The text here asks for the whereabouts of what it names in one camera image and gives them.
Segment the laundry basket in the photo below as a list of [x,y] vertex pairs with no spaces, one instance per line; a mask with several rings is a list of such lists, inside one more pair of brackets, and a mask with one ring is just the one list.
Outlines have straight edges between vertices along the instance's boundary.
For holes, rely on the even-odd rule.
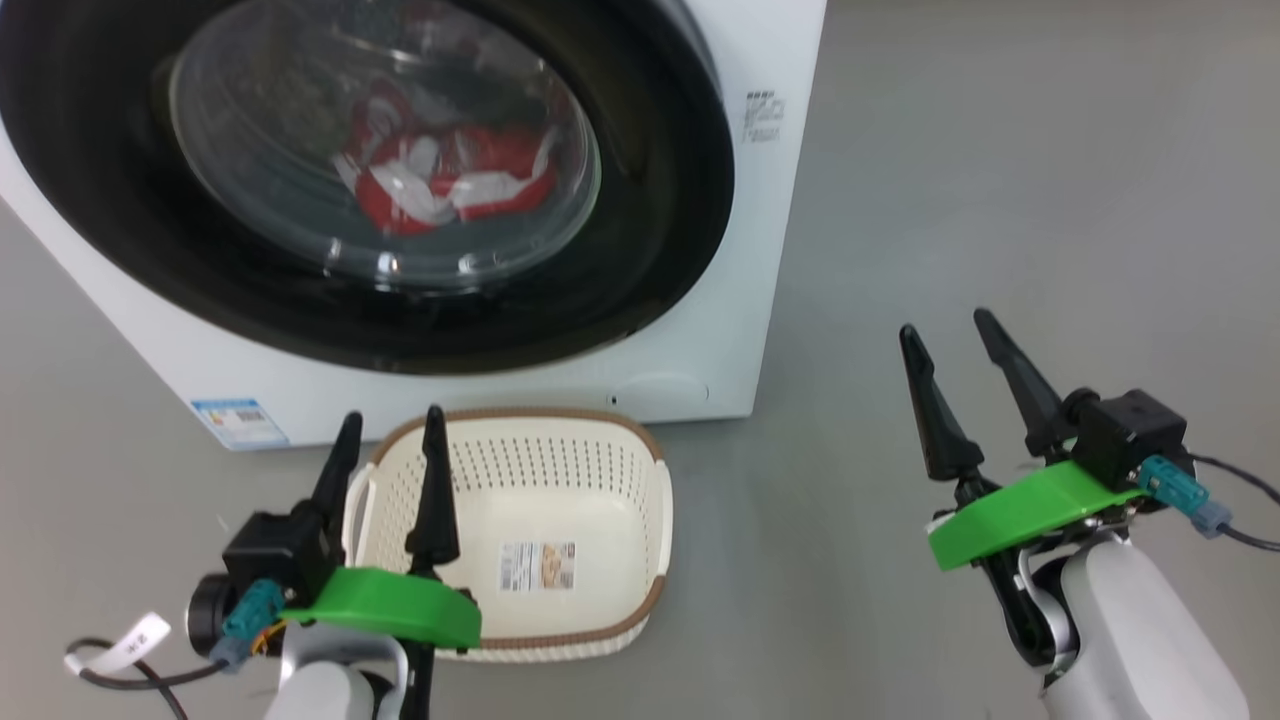
[[[480,648],[442,659],[552,662],[617,652],[644,630],[671,560],[671,475],[643,427],[605,413],[447,415],[462,557]],[[426,460],[422,420],[374,451],[347,493],[347,564],[404,573]]]

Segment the blue connector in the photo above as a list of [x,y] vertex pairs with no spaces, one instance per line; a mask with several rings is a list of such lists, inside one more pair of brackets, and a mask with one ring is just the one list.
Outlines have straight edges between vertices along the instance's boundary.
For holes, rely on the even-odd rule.
[[1219,528],[1231,521],[1226,506],[1208,498],[1208,488],[1196,482],[1167,457],[1152,455],[1138,469],[1138,487],[1190,519],[1206,538],[1222,534]]
[[284,610],[284,591],[274,580],[255,580],[236,610],[223,623],[223,637],[209,652],[210,662],[224,661],[223,673],[236,673],[248,660],[250,648],[262,630]]

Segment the transparent door glass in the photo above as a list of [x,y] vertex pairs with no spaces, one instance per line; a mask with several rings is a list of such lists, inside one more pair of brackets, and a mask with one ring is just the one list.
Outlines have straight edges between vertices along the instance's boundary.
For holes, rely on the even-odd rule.
[[599,149],[556,72],[434,0],[251,0],[169,87],[192,172],[268,241],[384,290],[468,292],[562,250]]

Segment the label sticker in basket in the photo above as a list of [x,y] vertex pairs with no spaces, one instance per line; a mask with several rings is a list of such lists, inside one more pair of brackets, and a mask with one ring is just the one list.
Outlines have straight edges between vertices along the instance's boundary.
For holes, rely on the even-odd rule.
[[502,544],[498,589],[538,592],[573,589],[577,543],[507,542]]
[[289,445],[289,438],[256,400],[196,400],[191,407],[228,450]]

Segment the front-loading washing machine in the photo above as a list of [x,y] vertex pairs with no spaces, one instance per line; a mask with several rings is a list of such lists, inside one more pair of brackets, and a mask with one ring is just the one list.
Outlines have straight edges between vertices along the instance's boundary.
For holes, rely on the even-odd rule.
[[824,0],[0,0],[0,193],[228,447],[750,414]]

